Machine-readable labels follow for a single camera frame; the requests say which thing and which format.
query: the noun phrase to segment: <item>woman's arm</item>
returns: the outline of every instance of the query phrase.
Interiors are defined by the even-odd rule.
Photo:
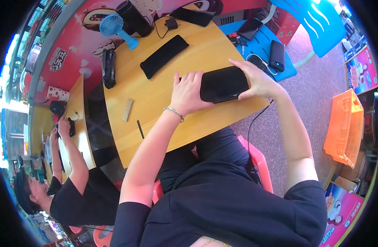
[[[200,99],[203,73],[187,73],[180,82],[179,73],[176,72],[169,107],[186,116],[196,110],[213,106],[212,103]],[[181,120],[181,116],[176,112],[166,110],[162,113],[130,161],[122,183],[119,203],[138,202],[148,207],[152,206],[156,175],[162,166],[171,136]]]
[[[59,158],[59,142],[58,142],[58,129],[53,128],[50,133],[50,142],[52,150],[52,176],[56,177],[60,184],[63,183],[63,171],[61,170],[61,162]]]
[[[251,88],[238,96],[272,98],[277,105],[283,145],[288,165],[285,191],[304,180],[318,180],[314,167],[310,139],[305,126],[285,89],[252,63],[230,60],[250,78]]]
[[[70,123],[65,116],[62,116],[59,120],[59,134],[67,150],[68,159],[73,169],[69,178],[78,192],[83,195],[89,179],[89,169],[81,152],[70,137],[70,128]]]

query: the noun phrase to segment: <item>blue handheld fan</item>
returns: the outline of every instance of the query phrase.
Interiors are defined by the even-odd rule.
[[[127,32],[122,30],[123,19],[120,15],[112,14],[105,17],[100,23],[100,32],[105,36],[113,36],[117,34],[119,37],[124,39],[129,46],[130,50],[133,50],[138,45],[138,39],[131,37]]]

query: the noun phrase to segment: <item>black cylinder container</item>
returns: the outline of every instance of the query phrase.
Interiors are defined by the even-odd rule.
[[[123,21],[127,22],[140,36],[144,37],[152,32],[151,25],[130,1],[121,3],[116,8],[116,12],[123,18]]]

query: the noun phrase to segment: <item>silver bangle bracelet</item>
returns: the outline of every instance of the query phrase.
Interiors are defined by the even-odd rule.
[[[175,110],[174,108],[166,107],[166,108],[163,109],[163,111],[165,111],[165,110],[170,110],[170,111],[173,111],[173,112],[177,113],[182,118],[181,122],[184,121],[182,114],[179,113],[179,111]]]

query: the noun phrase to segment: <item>gold necklace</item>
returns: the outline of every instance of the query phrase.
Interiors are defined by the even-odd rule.
[[[206,244],[203,245],[202,247],[206,247],[209,243],[212,243],[212,242],[214,242],[214,241],[215,241],[215,239],[211,239],[208,243],[206,243]],[[221,243],[222,243],[225,247],[229,247],[227,244],[223,243],[222,241],[221,241]]]

